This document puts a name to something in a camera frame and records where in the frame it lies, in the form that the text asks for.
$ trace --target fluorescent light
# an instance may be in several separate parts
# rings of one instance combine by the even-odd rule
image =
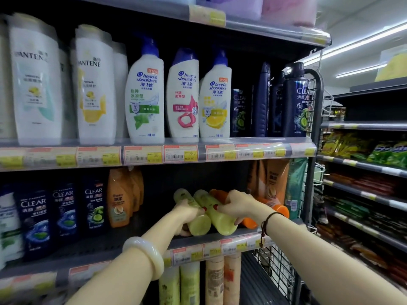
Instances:
[[[336,56],[337,54],[341,54],[342,52],[346,52],[346,51],[352,50],[354,48],[358,48],[360,46],[363,46],[363,45],[369,44],[371,42],[374,42],[375,40],[382,39],[384,37],[393,35],[395,33],[398,33],[398,32],[404,31],[404,30],[407,30],[407,23],[397,25],[397,26],[395,26],[395,27],[393,27],[393,28],[391,28],[389,30],[386,30],[386,31],[381,31],[381,32],[379,32],[379,33],[377,33],[375,35],[372,35],[371,37],[359,40],[357,42],[350,43],[350,44],[348,44],[346,46],[343,46],[341,48],[336,48],[336,49],[323,51],[322,52],[322,57],[320,57],[319,53],[318,53],[318,56],[309,56],[307,58],[304,58],[302,61],[304,62],[304,66],[308,66],[308,65],[311,65],[311,64],[314,64],[314,63],[318,62],[320,59],[325,60],[327,58],[330,58],[331,56]]]
[[[386,65],[387,65],[387,63],[386,64],[381,64],[381,65],[375,65],[375,66],[371,66],[371,67],[366,67],[366,68],[361,68],[361,69],[358,69],[356,71],[349,71],[347,73],[342,73],[342,74],[336,76],[336,78],[342,78],[342,77],[347,77],[347,76],[351,76],[351,75],[356,75],[356,74],[359,74],[359,73],[364,73],[364,72],[367,72],[367,71],[373,71],[375,69],[385,67]]]

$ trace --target green package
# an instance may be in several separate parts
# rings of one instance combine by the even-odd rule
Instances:
[[[307,163],[308,158],[294,158],[290,160],[284,204],[290,212],[291,220],[298,218]]]
[[[391,154],[392,145],[388,142],[381,142],[376,145],[373,152],[369,155],[367,161],[377,164],[385,164]]]
[[[407,168],[407,141],[395,144],[392,152],[386,161],[387,165]]]

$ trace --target right hand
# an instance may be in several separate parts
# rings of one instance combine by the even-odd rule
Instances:
[[[233,218],[237,218],[235,225],[242,222],[245,217],[250,217],[250,211],[258,202],[252,195],[233,189],[227,195],[224,205],[219,205],[217,210]]]

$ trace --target hand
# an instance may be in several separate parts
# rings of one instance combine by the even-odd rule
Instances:
[[[250,211],[257,203],[260,202],[255,200],[252,195],[233,189],[227,195],[225,204],[219,205],[217,210],[237,218],[234,224],[238,225],[245,217],[250,217]]]
[[[176,236],[181,235],[184,237],[191,236],[191,233],[188,230],[188,226],[185,224],[194,220],[197,216],[205,214],[204,209],[191,207],[188,204],[188,199],[184,199],[181,202],[177,203],[172,212],[176,213],[181,220],[181,225],[180,228],[177,230]]]

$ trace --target right arm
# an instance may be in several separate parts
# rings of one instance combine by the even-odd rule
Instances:
[[[275,211],[251,195],[233,190],[220,212],[261,223]],[[346,253],[282,215],[273,215],[267,234],[284,252],[322,305],[406,305],[407,297]]]

